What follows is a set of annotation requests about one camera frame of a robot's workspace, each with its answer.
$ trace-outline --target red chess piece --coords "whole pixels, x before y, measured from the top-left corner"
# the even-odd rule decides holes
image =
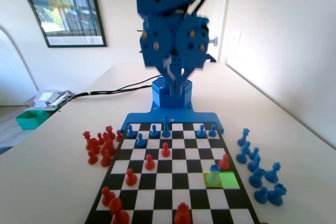
[[[174,217],[174,224],[190,224],[190,210],[189,206],[186,205],[184,202],[179,204],[177,207],[177,211]]]
[[[168,143],[164,142],[163,143],[163,149],[161,151],[162,156],[168,157],[170,155],[170,149],[168,149]]]
[[[114,192],[110,191],[110,189],[107,186],[103,188],[101,193],[103,194],[103,199],[101,200],[101,202],[103,203],[104,206],[108,206],[110,201],[116,197]]]
[[[114,198],[109,203],[111,214],[114,215],[112,224],[129,224],[130,217],[127,212],[121,211],[122,205],[119,198]]]
[[[218,162],[219,167],[221,170],[229,170],[230,169],[230,164],[229,164],[229,155],[224,154],[223,159],[221,159]]]
[[[151,155],[151,154],[147,154],[146,159],[147,159],[147,161],[146,161],[146,163],[145,163],[145,168],[146,168],[147,170],[152,170],[152,169],[154,169],[154,167],[155,167],[155,162],[154,162],[153,159],[152,159],[152,155]]]
[[[133,186],[137,182],[138,178],[137,176],[133,173],[133,170],[131,168],[127,169],[127,178],[126,178],[126,184],[128,186]]]

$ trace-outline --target floor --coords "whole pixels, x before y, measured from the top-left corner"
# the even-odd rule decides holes
[[[22,114],[25,106],[0,106],[0,148],[15,146],[34,130],[22,130],[15,117]]]

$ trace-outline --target white square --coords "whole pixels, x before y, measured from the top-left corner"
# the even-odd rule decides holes
[[[193,209],[193,224],[213,224],[210,209]]]
[[[189,189],[205,189],[203,173],[188,173]]]
[[[173,175],[171,173],[158,173],[156,175],[156,190],[173,188]]]
[[[144,160],[146,149],[134,149],[132,152],[131,160]]]
[[[160,139],[148,139],[147,149],[159,149],[160,148]]]
[[[189,206],[189,209],[191,209],[189,190],[173,190],[173,209],[176,210],[182,202],[186,203],[186,205]]]
[[[196,148],[185,149],[186,159],[197,159],[197,160],[199,160],[200,159],[199,154],[200,153],[198,152],[198,149],[196,149]]]
[[[135,144],[135,139],[125,139],[122,142],[121,149],[133,149]]]
[[[125,174],[128,168],[129,160],[116,160],[111,173],[112,174]]]
[[[128,186],[126,184],[127,174],[125,175],[124,183],[122,184],[121,190],[137,190],[139,188],[139,182],[141,178],[141,173],[134,173],[137,176],[137,181],[133,186]]]
[[[155,190],[138,190],[134,210],[153,210]]]
[[[196,135],[194,131],[183,131],[184,139],[196,139]]]
[[[155,224],[173,223],[173,211],[172,210],[154,210],[152,223],[155,223]]]
[[[253,224],[254,221],[248,209],[230,209],[234,224]]]
[[[184,149],[184,139],[173,139],[173,149]]]
[[[211,151],[214,159],[223,159],[223,155],[225,154],[224,148],[212,148]]]
[[[187,173],[187,160],[173,160],[173,173]]]
[[[198,138],[196,139],[196,143],[199,149],[210,148],[209,140],[206,138]]]
[[[208,189],[210,209],[229,209],[223,189]]]
[[[174,131],[182,131],[183,130],[183,124],[182,123],[173,123],[172,129]]]

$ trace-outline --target black square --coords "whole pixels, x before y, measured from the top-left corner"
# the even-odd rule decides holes
[[[173,173],[173,189],[189,189],[188,173]]]
[[[211,149],[198,149],[200,159],[214,159]]]
[[[172,209],[173,208],[173,191],[156,190],[154,196],[154,209]]]
[[[143,162],[143,160],[130,160],[128,168],[131,168],[134,173],[141,173]]]
[[[187,160],[188,173],[202,173],[202,165],[200,160]]]
[[[147,157],[147,154],[151,154],[152,159],[157,160],[159,158],[159,149],[146,149],[145,158]]]
[[[172,158],[173,159],[186,159],[185,149],[172,149]]]
[[[242,190],[225,190],[225,197],[229,208],[248,208],[249,199]]]
[[[137,195],[138,190],[121,190],[119,198],[121,200],[122,210],[134,210]]]
[[[192,209],[210,209],[206,189],[189,190]]]
[[[234,224],[229,209],[211,210],[211,215],[214,224]]]
[[[183,139],[183,131],[173,131],[173,139]]]
[[[156,173],[141,174],[139,182],[139,190],[155,189],[155,184],[156,184]]]
[[[133,212],[132,224],[152,223],[152,210],[135,210]]]
[[[187,148],[197,148],[196,139],[185,139],[184,140],[184,147]]]
[[[103,182],[103,187],[107,186],[110,190],[120,190],[125,179],[125,174],[109,174]]]
[[[172,173],[173,162],[171,160],[158,160],[157,171],[158,173]]]
[[[139,131],[150,131],[150,130],[151,130],[151,124],[150,123],[140,124]]]

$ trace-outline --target white wall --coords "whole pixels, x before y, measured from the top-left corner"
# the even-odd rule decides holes
[[[335,17],[336,0],[229,0],[223,44],[232,68],[334,146]]]

